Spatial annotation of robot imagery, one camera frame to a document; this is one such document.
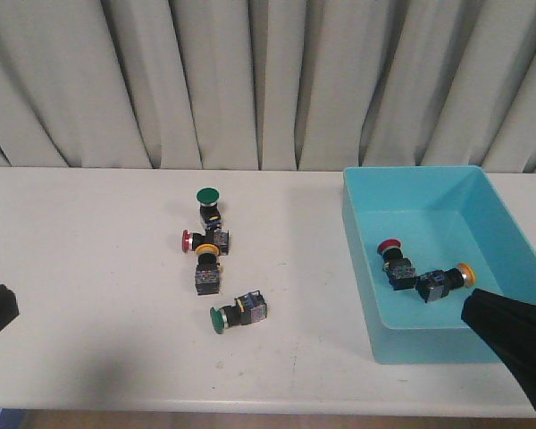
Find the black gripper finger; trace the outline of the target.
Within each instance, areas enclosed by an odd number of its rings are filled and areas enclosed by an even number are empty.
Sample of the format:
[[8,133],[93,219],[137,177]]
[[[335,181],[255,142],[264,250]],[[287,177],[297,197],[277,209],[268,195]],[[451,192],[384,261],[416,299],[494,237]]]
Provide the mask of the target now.
[[536,411],[536,305],[476,289],[461,319],[504,363]]

